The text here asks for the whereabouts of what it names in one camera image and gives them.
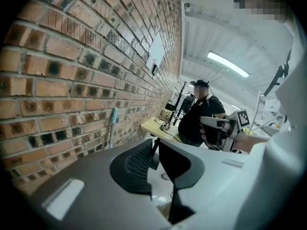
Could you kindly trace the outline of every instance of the desk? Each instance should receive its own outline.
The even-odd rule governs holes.
[[[174,137],[176,137],[176,140],[174,137],[172,137],[171,135],[167,134],[166,132],[162,131],[160,129],[160,126],[164,123],[164,121],[156,118],[156,117],[152,117],[151,119],[147,120],[145,123],[141,124],[141,128],[143,130],[146,130],[147,132],[153,134],[154,136],[157,136],[160,139],[166,139],[166,140],[171,140],[174,142],[178,142],[178,140],[181,142],[179,133],[178,133],[178,128],[175,126],[171,126],[169,130],[167,130],[166,132],[173,135]]]
[[[155,151],[157,150],[159,146],[160,139],[166,139],[166,140],[174,141],[177,143],[181,142],[181,139],[178,133],[178,128],[175,126],[171,126],[169,130],[164,132],[160,129],[160,126],[163,123],[164,121],[160,120],[159,118],[152,117],[151,119],[147,120],[145,123],[141,124],[141,128],[143,130],[146,130],[147,132],[153,134],[154,136],[157,136],[157,140],[154,143],[153,151],[152,151],[153,160],[150,164],[150,167],[154,170],[157,170],[159,162],[160,162],[159,155],[155,153]]]

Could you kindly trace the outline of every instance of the brick wall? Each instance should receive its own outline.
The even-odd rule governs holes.
[[[156,76],[145,66],[155,35]],[[180,0],[29,0],[0,53],[0,143],[13,183],[30,194],[77,159],[144,137],[179,77]]]

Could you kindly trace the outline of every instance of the black cap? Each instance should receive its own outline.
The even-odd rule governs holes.
[[[209,82],[205,82],[204,80],[197,80],[196,82],[195,81],[190,82],[190,84],[192,84],[193,86],[202,86],[202,87],[206,87],[206,88],[209,87],[208,83]]]

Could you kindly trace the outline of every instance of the white ceiling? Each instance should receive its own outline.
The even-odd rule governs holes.
[[[266,90],[278,66],[285,62],[292,46],[290,32],[283,24],[235,9],[232,0],[182,2],[190,3],[190,11],[182,11],[181,75],[210,81],[227,100],[235,99],[253,110],[258,91]],[[225,66],[207,58],[209,51],[238,65],[250,77],[225,71]]]

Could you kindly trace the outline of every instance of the hand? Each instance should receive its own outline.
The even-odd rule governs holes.
[[[201,138],[205,140],[206,139],[205,130],[201,129],[201,133],[202,133]],[[268,140],[267,138],[254,137],[254,136],[247,135],[244,132],[240,132],[240,134],[235,139],[235,145],[233,149],[242,150],[242,151],[250,153],[251,149],[253,148],[255,144],[266,142],[267,140]],[[213,145],[207,142],[207,146],[211,147]]]

